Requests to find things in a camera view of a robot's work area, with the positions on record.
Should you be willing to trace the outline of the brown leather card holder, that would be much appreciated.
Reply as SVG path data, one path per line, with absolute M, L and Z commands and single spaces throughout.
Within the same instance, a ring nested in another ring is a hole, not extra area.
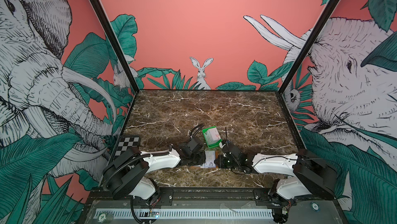
M 215 169 L 218 166 L 215 164 L 215 160 L 217 158 L 216 151 L 200 151 L 198 154 L 194 155 L 193 159 L 193 168 L 199 169 Z

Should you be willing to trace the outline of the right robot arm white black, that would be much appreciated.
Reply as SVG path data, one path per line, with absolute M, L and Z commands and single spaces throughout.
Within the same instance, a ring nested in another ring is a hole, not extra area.
M 242 174 L 287 175 L 286 179 L 275 180 L 268 192 L 267 199 L 275 204 L 297 198 L 335 198 L 337 169 L 309 150 L 290 155 L 245 154 L 231 142 L 222 142 L 221 150 L 214 161 L 219 168 Z

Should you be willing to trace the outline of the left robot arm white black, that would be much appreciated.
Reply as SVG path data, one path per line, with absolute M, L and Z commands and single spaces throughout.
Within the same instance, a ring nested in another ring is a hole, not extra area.
M 103 188 L 110 191 L 114 200 L 132 196 L 153 205 L 161 198 L 161 192 L 156 182 L 145 175 L 161 169 L 201 165 L 205 162 L 203 146 L 200 138 L 191 137 L 159 152 L 141 152 L 131 147 L 103 170 Z

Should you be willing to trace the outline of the green plastic tray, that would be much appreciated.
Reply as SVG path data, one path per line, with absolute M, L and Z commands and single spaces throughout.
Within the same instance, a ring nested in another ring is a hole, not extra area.
M 219 144 L 222 142 L 220 134 L 215 126 L 203 129 L 202 134 L 207 144 L 207 147 L 210 149 L 218 147 Z

